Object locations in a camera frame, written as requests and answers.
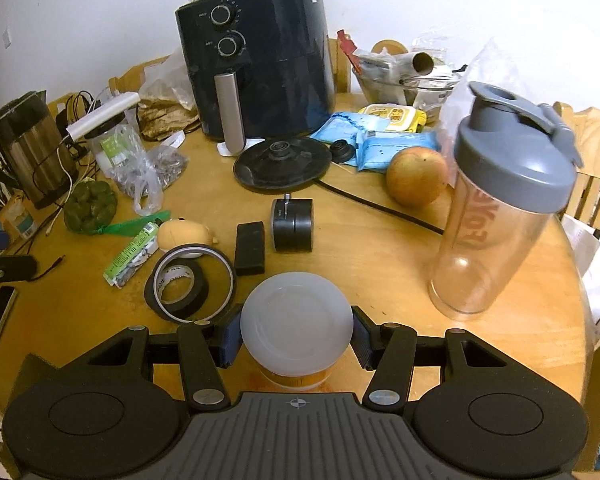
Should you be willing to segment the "white orange lidded jar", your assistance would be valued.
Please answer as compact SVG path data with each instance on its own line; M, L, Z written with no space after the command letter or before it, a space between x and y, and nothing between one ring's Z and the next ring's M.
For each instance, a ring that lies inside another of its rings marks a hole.
M276 274L250 292L242 342L270 382L291 391L321 385L349 347L353 312L343 292L308 272Z

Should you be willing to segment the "black rectangular block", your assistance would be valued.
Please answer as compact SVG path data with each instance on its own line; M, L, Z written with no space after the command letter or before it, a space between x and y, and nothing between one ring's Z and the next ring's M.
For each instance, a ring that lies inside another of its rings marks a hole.
M234 268L237 276L264 273L265 246L262 221L238 224Z

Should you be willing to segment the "marble pattern stick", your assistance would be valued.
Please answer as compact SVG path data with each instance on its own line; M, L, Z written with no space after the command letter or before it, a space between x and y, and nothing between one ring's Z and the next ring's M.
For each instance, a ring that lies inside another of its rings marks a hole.
M154 238L114 278L114 286L122 288L133 275L148 261L157 251L158 242Z

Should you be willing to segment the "green tube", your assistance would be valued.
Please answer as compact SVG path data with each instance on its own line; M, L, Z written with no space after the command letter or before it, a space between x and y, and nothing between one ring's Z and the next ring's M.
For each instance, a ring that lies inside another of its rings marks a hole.
M145 247L154 238L157 239L159 226L155 222L145 224L140 232L134 237L128 246L126 246L114 261L105 270L102 277L110 285L114 286L114 278L117 274L135 257L140 250Z

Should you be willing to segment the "black caster wheel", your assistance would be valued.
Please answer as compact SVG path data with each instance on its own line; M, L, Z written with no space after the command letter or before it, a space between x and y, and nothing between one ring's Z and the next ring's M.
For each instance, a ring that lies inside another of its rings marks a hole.
M272 203L271 233L276 252L312 252L313 200L286 193Z

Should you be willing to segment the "black electrical tape roll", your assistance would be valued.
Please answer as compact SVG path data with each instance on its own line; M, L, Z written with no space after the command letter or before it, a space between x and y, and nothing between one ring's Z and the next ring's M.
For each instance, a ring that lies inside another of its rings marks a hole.
M152 289L152 301L160 312L188 318L206 302L209 284L195 260L179 258L156 274Z

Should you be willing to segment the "white power bank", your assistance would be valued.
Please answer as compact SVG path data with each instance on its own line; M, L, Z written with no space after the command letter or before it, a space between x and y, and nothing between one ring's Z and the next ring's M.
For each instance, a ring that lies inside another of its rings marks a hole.
M67 136L73 141L79 141L87 133L108 122L109 119L118 116L129 108L140 102L140 95L137 92L129 91L115 96L102 106L95 108L67 127Z

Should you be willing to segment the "yellow onion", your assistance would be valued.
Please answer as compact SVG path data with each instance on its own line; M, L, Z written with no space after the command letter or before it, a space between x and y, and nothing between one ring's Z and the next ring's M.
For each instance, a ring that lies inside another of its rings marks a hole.
M389 195L400 205L427 206L436 200L448 182L448 166L431 148L406 148L391 159L386 171Z

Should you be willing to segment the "plastic bag of seeds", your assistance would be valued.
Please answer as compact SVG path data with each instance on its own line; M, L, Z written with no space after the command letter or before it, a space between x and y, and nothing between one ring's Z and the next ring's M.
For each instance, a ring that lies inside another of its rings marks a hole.
M123 125L119 132L125 159L114 166L112 180L123 194L132 198L136 214L149 216L162 207L163 191L187 168L189 159L178 151L185 133L173 133L146 150L140 135L131 126Z

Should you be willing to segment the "small black knob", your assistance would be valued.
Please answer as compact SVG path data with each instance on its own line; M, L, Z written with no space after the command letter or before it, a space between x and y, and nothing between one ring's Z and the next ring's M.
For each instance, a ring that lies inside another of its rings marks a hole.
M355 147L342 139L332 142L329 145L329 151L335 164L344 164L354 159L356 154Z

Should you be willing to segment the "brown paper bag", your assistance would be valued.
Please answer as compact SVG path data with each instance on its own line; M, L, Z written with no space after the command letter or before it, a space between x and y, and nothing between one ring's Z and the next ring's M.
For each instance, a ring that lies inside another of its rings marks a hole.
M136 109L140 136L147 142L160 142L178 131L191 133L200 126L197 107L188 110L176 101L142 99Z

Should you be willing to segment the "blue wet wipes pack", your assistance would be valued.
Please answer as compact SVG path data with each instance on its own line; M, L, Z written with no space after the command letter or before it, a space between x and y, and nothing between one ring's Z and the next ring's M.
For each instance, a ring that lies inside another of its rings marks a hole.
M338 112L312 133L311 138L327 144L343 140L356 148L366 132L385 131L389 124L389 119L375 115Z

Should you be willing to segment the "yellow wet wipes pack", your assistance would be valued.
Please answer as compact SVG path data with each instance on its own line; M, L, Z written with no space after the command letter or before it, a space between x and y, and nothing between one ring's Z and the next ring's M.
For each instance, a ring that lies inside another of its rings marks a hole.
M361 114L388 119L386 131L421 132L427 122L427 114L415 107L399 104L370 104L358 110Z

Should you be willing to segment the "clear plastic bag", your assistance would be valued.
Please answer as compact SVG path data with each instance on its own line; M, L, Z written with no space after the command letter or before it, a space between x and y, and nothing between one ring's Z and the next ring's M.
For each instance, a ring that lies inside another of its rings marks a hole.
M138 93L146 103L157 101L180 104L186 110L195 108L193 89L181 48L164 61L144 68L144 82Z

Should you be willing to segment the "wooden chair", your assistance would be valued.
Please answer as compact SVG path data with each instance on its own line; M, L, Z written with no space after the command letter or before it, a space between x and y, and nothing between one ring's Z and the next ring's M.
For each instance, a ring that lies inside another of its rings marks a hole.
M553 107L576 135L576 148L583 162L568 205L559 215L568 214L600 231L600 110L589 107L575 112L562 102L555 102Z

